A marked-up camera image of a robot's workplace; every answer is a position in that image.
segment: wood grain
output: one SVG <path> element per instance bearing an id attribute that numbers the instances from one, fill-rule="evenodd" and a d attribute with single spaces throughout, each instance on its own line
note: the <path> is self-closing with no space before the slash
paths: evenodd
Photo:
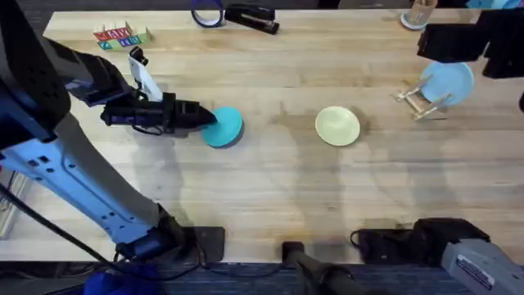
<path id="1" fill-rule="evenodd" d="M 126 52 L 103 52 L 92 27 L 110 20 L 147 25 L 147 66 L 164 91 L 206 107 L 238 108 L 246 123 L 229 149 L 207 147 L 199 134 L 155 138 L 105 127 L 99 107 L 74 100 L 87 136 L 142 193 L 185 225 L 222 225 L 226 261 L 278 261 L 285 240 L 307 243 L 325 261 L 358 262 L 348 244 L 362 227 L 410 226 L 429 216 L 463 217 L 524 262 L 522 79 L 481 76 L 470 64 L 471 97 L 414 123 L 390 94 L 430 63 L 416 56 L 419 32 L 400 11 L 278 11 L 270 36 L 228 24 L 201 29 L 186 11 L 58 12 L 46 36 L 101 55 L 130 78 Z M 465 22 L 475 11 L 437 10 L 432 22 Z M 363 133 L 331 147 L 314 131 L 324 107 L 349 107 Z M 110 258 L 114 246 L 92 221 L 36 185 L 29 204 Z M 20 215 L 2 260 L 90 260 Z"/>

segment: metal bracket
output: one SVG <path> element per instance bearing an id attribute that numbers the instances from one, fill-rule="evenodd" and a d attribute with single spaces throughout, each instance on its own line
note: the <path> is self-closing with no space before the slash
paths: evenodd
<path id="1" fill-rule="evenodd" d="M 423 117 L 431 114 L 436 109 L 442 106 L 446 100 L 448 100 L 451 97 L 451 93 L 447 93 L 446 95 L 442 96 L 441 98 L 435 100 L 434 102 L 429 102 L 424 107 L 420 107 L 411 97 L 417 93 L 420 93 L 420 97 L 424 98 L 424 100 L 427 101 L 427 99 L 423 96 L 421 92 L 421 88 L 431 79 L 433 75 L 429 75 L 428 77 L 425 77 L 423 79 L 420 79 L 417 83 L 412 84 L 409 86 L 408 90 L 398 93 L 394 96 L 395 100 L 397 102 L 403 102 L 406 101 L 408 105 L 414 110 L 413 113 L 413 120 L 418 121 L 422 119 Z"/>

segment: floor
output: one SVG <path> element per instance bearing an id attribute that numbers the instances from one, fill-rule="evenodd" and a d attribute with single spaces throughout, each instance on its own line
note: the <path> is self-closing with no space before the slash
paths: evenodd
<path id="1" fill-rule="evenodd" d="M 164 266 L 161 276 L 177 274 L 188 265 Z M 273 270 L 275 265 L 243 264 L 225 265 L 225 270 L 243 275 L 263 274 Z M 417 266 L 370 266 L 348 265 L 347 270 L 361 287 L 381 289 L 391 295 L 474 295 L 460 282 L 451 278 L 443 270 Z M 85 278 L 48 280 L 1 280 L 2 293 L 17 295 L 47 294 L 51 290 L 79 285 Z M 303 289 L 294 270 L 282 270 L 276 275 L 263 279 L 232 279 L 215 275 L 205 270 L 197 270 L 187 276 L 163 284 L 166 295 L 301 295 Z"/>

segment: tape roll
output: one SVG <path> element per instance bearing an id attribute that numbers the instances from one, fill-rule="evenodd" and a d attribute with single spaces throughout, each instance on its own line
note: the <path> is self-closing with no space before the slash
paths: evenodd
<path id="1" fill-rule="evenodd" d="M 191 0 L 192 9 L 191 16 L 193 20 L 202 28 L 217 28 L 222 26 L 222 21 L 224 20 L 224 5 L 220 0 Z M 220 16 L 218 19 L 207 20 L 200 16 L 197 12 L 197 5 L 199 3 L 214 3 L 219 9 Z"/>

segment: light green plate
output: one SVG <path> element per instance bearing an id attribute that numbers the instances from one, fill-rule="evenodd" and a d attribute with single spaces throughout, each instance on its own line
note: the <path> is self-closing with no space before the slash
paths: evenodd
<path id="1" fill-rule="evenodd" d="M 326 107 L 321 110 L 314 128 L 323 141 L 337 147 L 353 143 L 360 134 L 359 119 L 344 107 Z"/>

